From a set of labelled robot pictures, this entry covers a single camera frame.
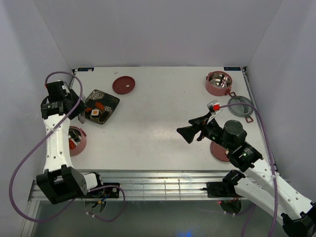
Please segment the white orange tofu cube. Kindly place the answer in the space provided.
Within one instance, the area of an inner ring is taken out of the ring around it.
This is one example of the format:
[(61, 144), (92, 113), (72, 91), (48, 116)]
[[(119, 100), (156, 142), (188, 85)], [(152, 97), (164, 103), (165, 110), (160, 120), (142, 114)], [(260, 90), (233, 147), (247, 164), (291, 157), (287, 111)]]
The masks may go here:
[(94, 110), (92, 110), (91, 111), (91, 116), (93, 116), (93, 117), (97, 117), (97, 116), (99, 116), (99, 110), (98, 109), (94, 109)]

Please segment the red carrot food piece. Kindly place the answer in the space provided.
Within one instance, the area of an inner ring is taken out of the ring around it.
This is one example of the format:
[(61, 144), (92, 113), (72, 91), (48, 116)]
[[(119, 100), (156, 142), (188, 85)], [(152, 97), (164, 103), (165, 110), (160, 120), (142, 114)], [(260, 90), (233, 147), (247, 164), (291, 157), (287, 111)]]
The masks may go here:
[(104, 105), (102, 103), (100, 103), (100, 102), (96, 102), (95, 106), (99, 110), (104, 110), (105, 109)]

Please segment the pink lunch bowl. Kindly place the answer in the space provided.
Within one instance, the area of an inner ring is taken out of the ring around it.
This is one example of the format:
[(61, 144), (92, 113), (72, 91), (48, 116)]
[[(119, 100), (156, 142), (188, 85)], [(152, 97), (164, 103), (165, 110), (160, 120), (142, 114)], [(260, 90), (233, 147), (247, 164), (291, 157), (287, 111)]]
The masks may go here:
[(87, 144), (87, 135), (86, 133), (78, 127), (70, 126), (69, 128), (69, 139), (71, 139), (76, 147), (73, 150), (70, 150), (70, 156), (74, 157), (83, 152)]
[(226, 96), (232, 90), (232, 77), (222, 71), (210, 72), (205, 79), (205, 89), (213, 96)]

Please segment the dark red round lid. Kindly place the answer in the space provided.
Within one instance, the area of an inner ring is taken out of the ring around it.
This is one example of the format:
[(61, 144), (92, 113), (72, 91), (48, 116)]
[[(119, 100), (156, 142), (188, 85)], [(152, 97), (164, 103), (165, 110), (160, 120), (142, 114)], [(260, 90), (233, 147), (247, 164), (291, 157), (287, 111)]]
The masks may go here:
[(136, 85), (134, 78), (130, 76), (121, 76), (117, 78), (112, 85), (113, 91), (117, 94), (128, 94)]

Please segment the metal serving tongs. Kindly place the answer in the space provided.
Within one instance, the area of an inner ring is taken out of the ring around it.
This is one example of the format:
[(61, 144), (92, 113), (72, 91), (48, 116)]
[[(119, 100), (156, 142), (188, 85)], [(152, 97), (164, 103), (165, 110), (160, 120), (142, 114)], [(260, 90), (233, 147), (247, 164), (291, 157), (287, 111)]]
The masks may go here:
[(78, 115), (78, 120), (81, 124), (84, 124), (85, 121), (86, 121), (86, 118), (85, 118), (85, 112), (82, 112)]

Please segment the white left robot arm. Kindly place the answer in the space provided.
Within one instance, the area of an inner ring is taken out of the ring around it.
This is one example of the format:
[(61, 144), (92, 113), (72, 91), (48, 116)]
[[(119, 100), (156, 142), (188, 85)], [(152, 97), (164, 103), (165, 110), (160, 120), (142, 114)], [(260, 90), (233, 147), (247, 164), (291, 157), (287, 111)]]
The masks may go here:
[(105, 186), (96, 172), (86, 175), (72, 164), (69, 148), (70, 122), (85, 109), (79, 96), (63, 81), (46, 85), (48, 96), (41, 103), (41, 116), (48, 138), (43, 173), (36, 183), (52, 204), (80, 198), (89, 192), (100, 197)]

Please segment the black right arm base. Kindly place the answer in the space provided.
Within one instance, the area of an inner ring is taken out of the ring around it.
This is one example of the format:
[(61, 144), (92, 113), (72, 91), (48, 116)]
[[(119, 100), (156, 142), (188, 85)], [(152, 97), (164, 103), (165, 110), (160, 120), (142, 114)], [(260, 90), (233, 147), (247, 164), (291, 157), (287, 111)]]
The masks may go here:
[(209, 198), (232, 198), (236, 195), (234, 187), (225, 182), (207, 182), (204, 190)]

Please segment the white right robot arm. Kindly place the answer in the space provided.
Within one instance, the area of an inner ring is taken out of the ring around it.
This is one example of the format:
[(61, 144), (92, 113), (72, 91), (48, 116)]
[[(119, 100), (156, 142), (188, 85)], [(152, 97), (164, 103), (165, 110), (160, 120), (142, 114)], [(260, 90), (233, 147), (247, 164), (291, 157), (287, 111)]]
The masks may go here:
[(316, 232), (316, 204), (296, 191), (263, 156), (246, 142), (247, 133), (237, 120), (220, 127), (208, 113), (189, 120), (190, 126), (177, 132), (192, 143), (207, 138), (227, 150), (227, 158), (235, 167), (223, 179), (224, 193), (249, 199), (279, 223), (290, 237), (311, 237)]

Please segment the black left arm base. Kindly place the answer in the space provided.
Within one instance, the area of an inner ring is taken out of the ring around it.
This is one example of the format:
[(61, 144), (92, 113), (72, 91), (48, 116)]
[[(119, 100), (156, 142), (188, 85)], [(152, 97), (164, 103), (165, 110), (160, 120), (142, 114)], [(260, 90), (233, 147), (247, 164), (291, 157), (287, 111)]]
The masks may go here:
[(97, 191), (93, 191), (88, 193), (85, 197), (86, 198), (119, 198), (120, 190), (115, 187), (107, 187)]

